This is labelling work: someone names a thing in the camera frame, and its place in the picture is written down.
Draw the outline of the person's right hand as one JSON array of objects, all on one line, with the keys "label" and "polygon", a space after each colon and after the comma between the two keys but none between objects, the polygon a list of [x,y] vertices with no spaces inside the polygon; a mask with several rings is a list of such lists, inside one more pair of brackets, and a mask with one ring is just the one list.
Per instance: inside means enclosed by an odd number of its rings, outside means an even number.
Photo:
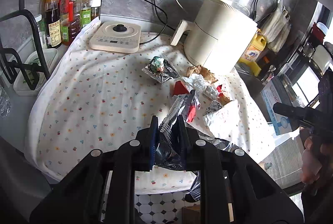
[{"label": "person's right hand", "polygon": [[315,184],[317,188],[331,187],[332,185],[332,171],[330,175],[317,183],[320,180],[323,164],[319,161],[319,156],[325,156],[329,160],[329,166],[332,169],[332,143],[322,143],[320,146],[320,153],[315,154],[313,136],[311,136],[307,128],[300,128],[300,137],[304,145],[302,154],[303,165],[301,167],[300,179],[304,184]]}]

